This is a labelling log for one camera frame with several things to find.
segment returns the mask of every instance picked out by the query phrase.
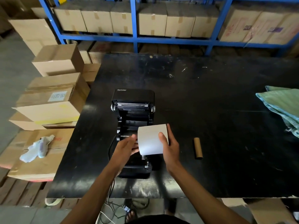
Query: forearm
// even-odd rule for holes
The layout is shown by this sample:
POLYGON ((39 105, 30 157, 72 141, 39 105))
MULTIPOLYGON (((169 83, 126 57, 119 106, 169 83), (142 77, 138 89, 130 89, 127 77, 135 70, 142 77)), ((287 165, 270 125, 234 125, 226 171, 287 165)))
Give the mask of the forearm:
POLYGON ((96 178, 89 191, 61 222, 62 224, 94 224, 102 209, 111 183, 118 169, 109 163, 96 178))
POLYGON ((248 224, 244 218, 206 191, 181 164, 172 169, 171 175, 205 224, 248 224))

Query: folded fabric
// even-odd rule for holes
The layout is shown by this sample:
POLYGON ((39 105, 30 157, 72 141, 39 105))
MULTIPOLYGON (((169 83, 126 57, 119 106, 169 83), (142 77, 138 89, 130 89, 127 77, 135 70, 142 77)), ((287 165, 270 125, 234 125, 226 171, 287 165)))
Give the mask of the folded fabric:
POLYGON ((54 139, 54 135, 42 137, 28 147, 28 152, 20 156, 20 160, 28 163, 33 161, 37 156, 44 158, 48 152, 48 144, 54 139))
POLYGON ((266 86, 266 90, 256 96, 270 111, 282 117, 287 131, 299 137, 299 90, 275 86, 266 86))

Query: black printer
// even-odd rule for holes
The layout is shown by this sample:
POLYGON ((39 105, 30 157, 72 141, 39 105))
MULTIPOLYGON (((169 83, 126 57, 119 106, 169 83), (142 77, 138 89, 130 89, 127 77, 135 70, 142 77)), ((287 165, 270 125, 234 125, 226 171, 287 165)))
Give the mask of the black printer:
MULTIPOLYGON (((115 112, 118 120, 117 141, 132 134, 137 135, 138 127, 153 124, 155 93, 152 90, 116 89, 112 97, 111 110, 115 112)), ((130 157, 119 177, 147 178, 151 171, 151 163, 138 152, 130 157)))

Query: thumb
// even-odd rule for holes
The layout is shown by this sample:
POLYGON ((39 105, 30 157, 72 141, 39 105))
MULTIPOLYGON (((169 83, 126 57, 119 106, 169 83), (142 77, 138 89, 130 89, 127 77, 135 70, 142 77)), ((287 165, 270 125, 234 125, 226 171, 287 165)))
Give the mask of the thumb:
POLYGON ((132 134, 132 136, 129 137, 126 148, 132 149, 135 143, 136 143, 136 135, 132 134))
POLYGON ((163 144, 163 147, 168 147, 169 146, 168 142, 167 142, 167 139, 166 139, 165 135, 162 132, 159 133, 159 140, 163 144))

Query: gray floor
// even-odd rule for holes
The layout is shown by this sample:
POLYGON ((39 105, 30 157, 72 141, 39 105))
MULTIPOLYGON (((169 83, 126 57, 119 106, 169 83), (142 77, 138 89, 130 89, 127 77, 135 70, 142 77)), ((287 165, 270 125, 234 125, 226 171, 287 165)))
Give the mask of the gray floor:
MULTIPOLYGON (((19 131, 19 128, 10 123, 8 119, 13 115, 11 108, 19 98, 20 94, 34 77, 40 76, 32 65, 34 58, 32 52, 22 41, 17 33, 11 34, 0 41, 0 153, 19 131)), ((117 204, 123 204, 123 199, 113 199, 117 204)), ((234 208, 247 220, 252 220, 252 215, 246 207, 234 208)), ((112 216, 108 207, 104 209, 108 217, 112 216)), ((54 210, 47 208, 22 208, 0 206, 1 224, 56 224, 69 213, 69 210, 54 210)), ((163 200, 153 199, 147 209, 139 211, 138 215, 163 214, 163 200)), ((123 209, 118 209, 117 216, 124 215, 123 209)), ((191 223, 203 223, 187 199, 179 199, 176 216, 191 223)), ((116 224, 124 223, 124 218, 113 221, 116 224)))

